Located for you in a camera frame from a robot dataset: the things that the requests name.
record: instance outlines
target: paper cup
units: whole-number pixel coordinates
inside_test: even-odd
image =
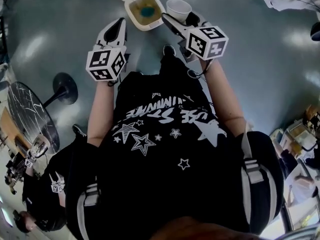
[[[177,21],[184,23],[191,13],[192,7],[182,0],[168,0],[166,2],[166,13],[174,17]]]

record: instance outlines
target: gray floor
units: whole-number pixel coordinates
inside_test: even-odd
[[[310,40],[317,21],[311,11],[277,12],[262,0],[185,0],[230,38],[220,60],[230,84],[255,129],[271,133],[318,103],[320,43]],[[121,0],[9,0],[8,49],[18,81],[28,85],[42,101],[52,94],[59,72],[70,74],[79,88],[78,101],[48,107],[56,122],[61,146],[74,134],[71,125],[85,126],[96,83],[85,71],[87,52],[99,31],[111,21],[127,19],[128,71],[155,74],[162,46],[177,48],[178,37],[164,25],[139,31],[128,18]],[[198,63],[189,65],[199,70]]]

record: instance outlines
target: white star graphic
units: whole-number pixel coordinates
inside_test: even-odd
[[[186,168],[189,168],[190,167],[189,159],[184,160],[184,159],[181,158],[180,159],[180,163],[178,164],[178,166],[182,168],[182,171],[184,171]]]
[[[153,99],[155,96],[157,96],[157,95],[161,97],[161,94],[158,93],[158,92],[157,92],[157,93],[152,93],[152,99]]]
[[[117,125],[115,125],[113,128],[112,128],[112,130],[111,131],[114,131],[116,128],[118,128],[119,127],[119,125],[117,124]]]
[[[171,136],[173,136],[175,139],[178,138],[178,136],[181,136],[181,133],[179,132],[179,129],[172,129],[172,132],[170,133]]]
[[[154,137],[155,137],[155,140],[156,140],[156,141],[161,141],[161,138],[162,138],[162,137],[161,137],[159,134],[156,135],[156,136],[154,136]]]
[[[215,119],[208,123],[194,121],[194,124],[202,132],[201,136],[198,138],[198,141],[208,139],[208,141],[214,147],[217,147],[218,135],[223,134],[225,137],[227,137],[227,133],[219,127],[219,122]]]
[[[116,143],[119,143],[119,141],[121,141],[121,139],[120,139],[119,137],[115,137],[115,138],[113,139],[113,141],[116,142]]]
[[[151,140],[149,140],[149,133],[147,133],[146,135],[144,135],[142,137],[135,135],[135,134],[132,134],[132,137],[134,138],[136,143],[134,144],[134,146],[131,150],[132,151],[133,150],[140,150],[144,156],[146,156],[148,153],[148,147],[156,145]]]
[[[143,120],[138,120],[137,122],[135,122],[138,126],[141,126],[144,124],[144,121]]]
[[[187,95],[183,95],[183,96],[186,97],[189,101],[194,102],[194,101],[190,98],[190,96],[187,96]]]
[[[138,129],[134,128],[135,122],[132,122],[130,124],[123,124],[122,128],[116,131],[112,136],[122,133],[122,139],[123,139],[123,144],[126,144],[126,141],[129,137],[130,133],[138,133],[140,132]]]

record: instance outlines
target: black backpack strap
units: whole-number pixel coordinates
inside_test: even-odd
[[[252,156],[252,151],[248,139],[247,132],[250,130],[249,125],[247,123],[245,133],[242,137],[241,148],[243,151],[243,159],[244,159],[244,167],[241,169],[241,177],[242,177],[242,197],[243,197],[243,208],[246,216],[246,221],[250,225],[251,223],[251,215],[252,215],[252,198],[255,198],[252,195],[252,187],[254,185],[259,184],[261,182],[266,181],[263,174],[266,174],[268,179],[268,185],[270,190],[270,206],[269,206],[269,220],[270,223],[276,214],[277,207],[277,189],[275,180],[270,173],[270,171],[259,164],[256,159]]]
[[[85,192],[83,192],[77,202],[77,218],[78,226],[83,240],[89,240],[89,236],[86,229],[85,220],[85,207],[93,207],[98,204],[99,190],[97,181],[94,184],[87,186]]]

